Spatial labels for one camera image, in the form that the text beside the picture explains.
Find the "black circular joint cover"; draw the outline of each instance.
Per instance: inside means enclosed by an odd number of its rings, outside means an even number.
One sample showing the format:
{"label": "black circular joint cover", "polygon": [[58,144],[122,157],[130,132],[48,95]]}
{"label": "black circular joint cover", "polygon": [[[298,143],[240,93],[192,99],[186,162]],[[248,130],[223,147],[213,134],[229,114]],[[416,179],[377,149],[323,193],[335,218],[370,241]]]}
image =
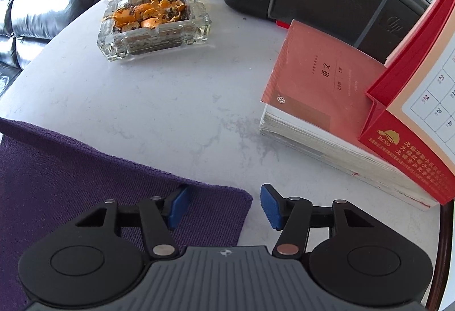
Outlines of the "black circular joint cover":
{"label": "black circular joint cover", "polygon": [[310,254],[309,270],[335,297],[369,307],[422,298],[433,273],[422,249],[379,228],[351,228],[322,242]]}
{"label": "black circular joint cover", "polygon": [[141,252],[113,232],[74,228],[35,243],[20,258],[18,270],[31,298],[51,306],[87,307],[120,297],[143,267]]}

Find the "metal pin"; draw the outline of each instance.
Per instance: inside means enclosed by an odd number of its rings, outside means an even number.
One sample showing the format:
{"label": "metal pin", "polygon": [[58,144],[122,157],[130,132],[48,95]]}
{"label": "metal pin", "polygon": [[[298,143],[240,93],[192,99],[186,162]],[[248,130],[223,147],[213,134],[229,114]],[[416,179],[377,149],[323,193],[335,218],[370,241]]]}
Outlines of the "metal pin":
{"label": "metal pin", "polygon": [[159,244],[153,247],[152,251],[157,256],[170,256],[175,252],[175,248],[170,244]]}
{"label": "metal pin", "polygon": [[292,256],[293,254],[299,253],[299,248],[295,244],[285,243],[280,244],[277,247],[277,252],[283,254],[284,256]]}

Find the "crosshair logo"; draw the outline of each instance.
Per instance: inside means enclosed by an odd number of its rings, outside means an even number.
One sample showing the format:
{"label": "crosshair logo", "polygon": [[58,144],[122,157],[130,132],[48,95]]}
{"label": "crosshair logo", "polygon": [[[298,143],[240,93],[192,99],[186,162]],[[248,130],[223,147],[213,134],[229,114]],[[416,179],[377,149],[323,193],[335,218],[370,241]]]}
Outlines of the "crosshair logo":
{"label": "crosshair logo", "polygon": [[225,257],[228,257],[232,254],[232,251],[231,250],[228,250],[228,249],[225,249],[225,250],[222,250],[220,251],[220,253],[225,256]]}

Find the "purple towel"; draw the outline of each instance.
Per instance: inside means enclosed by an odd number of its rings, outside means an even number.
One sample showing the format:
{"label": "purple towel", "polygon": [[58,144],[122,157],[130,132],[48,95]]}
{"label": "purple towel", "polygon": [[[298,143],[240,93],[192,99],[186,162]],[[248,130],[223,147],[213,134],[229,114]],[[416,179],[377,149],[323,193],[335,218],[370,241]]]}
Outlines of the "purple towel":
{"label": "purple towel", "polygon": [[[252,197],[245,191],[179,178],[108,156],[78,140],[24,122],[0,118],[0,310],[27,304],[17,276],[22,252],[104,199],[136,204],[167,196],[181,183],[195,186],[173,232],[180,247],[235,246]],[[138,230],[124,237],[140,246]]]}

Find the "calendar page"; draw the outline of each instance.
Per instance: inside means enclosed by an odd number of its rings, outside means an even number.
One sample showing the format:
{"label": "calendar page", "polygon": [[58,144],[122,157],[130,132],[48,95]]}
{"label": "calendar page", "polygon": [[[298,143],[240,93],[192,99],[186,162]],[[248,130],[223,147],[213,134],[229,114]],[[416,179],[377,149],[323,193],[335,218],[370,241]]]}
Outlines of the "calendar page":
{"label": "calendar page", "polygon": [[455,34],[401,109],[455,163]]}

